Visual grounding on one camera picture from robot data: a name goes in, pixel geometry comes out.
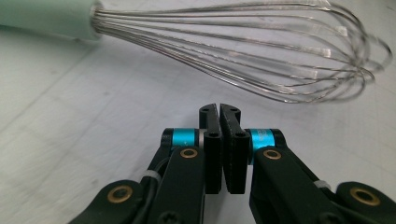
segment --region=white table surface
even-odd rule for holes
[[[205,2],[215,1],[103,0],[118,9]],[[396,1],[337,2],[396,50]],[[0,223],[67,223],[108,183],[139,181],[163,129],[197,127],[198,109],[212,103],[240,108],[243,128],[280,129],[332,189],[355,180],[396,200],[395,64],[354,101],[285,105],[112,37],[0,27]],[[223,185],[206,196],[205,223],[255,223],[248,191]]]

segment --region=whisk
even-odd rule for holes
[[[107,10],[94,0],[0,0],[0,23],[85,39],[111,35],[293,104],[354,98],[392,60],[384,41],[326,0],[151,11]]]

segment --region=white cable tie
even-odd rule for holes
[[[163,180],[161,178],[160,174],[158,174],[156,171],[153,171],[153,170],[145,171],[145,173],[143,173],[143,177],[145,177],[145,176],[152,177],[152,178],[156,179],[158,181],[158,184],[160,184],[161,181]]]
[[[317,180],[314,182],[314,184],[318,187],[318,189],[332,189],[332,187],[330,186],[330,184],[328,184],[326,181],[324,180]]]

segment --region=cyan band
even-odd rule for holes
[[[250,129],[252,154],[250,165],[254,162],[254,153],[262,147],[274,147],[275,138],[270,129]]]
[[[175,147],[195,146],[194,129],[174,129],[172,138],[172,150]]]

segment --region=mint green handle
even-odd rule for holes
[[[0,25],[97,39],[91,19],[99,6],[97,0],[0,0]]]

